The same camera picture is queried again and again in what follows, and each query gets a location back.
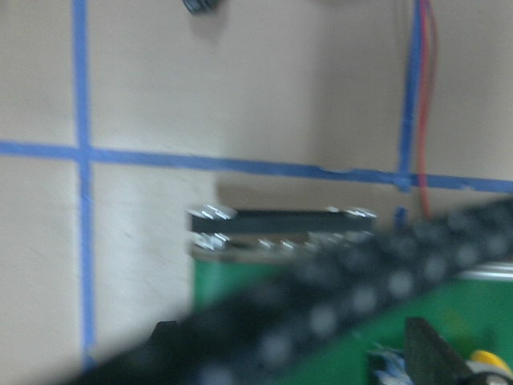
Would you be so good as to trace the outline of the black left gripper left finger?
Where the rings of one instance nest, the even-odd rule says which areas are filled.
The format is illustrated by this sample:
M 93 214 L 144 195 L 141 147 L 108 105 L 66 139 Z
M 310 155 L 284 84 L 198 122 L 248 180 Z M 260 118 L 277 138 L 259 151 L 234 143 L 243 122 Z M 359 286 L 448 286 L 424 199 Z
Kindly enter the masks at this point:
M 178 333 L 179 324 L 177 321 L 157 322 L 148 339 L 148 344 L 153 349 L 169 349 L 176 342 Z

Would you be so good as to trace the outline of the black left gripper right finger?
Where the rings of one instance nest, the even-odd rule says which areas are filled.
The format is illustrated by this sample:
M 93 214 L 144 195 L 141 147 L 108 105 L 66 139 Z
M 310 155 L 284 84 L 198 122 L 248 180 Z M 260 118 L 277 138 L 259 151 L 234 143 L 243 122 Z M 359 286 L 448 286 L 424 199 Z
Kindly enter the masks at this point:
M 512 383 L 512 377 L 502 371 L 473 370 L 424 318 L 405 321 L 404 359 L 414 384 Z

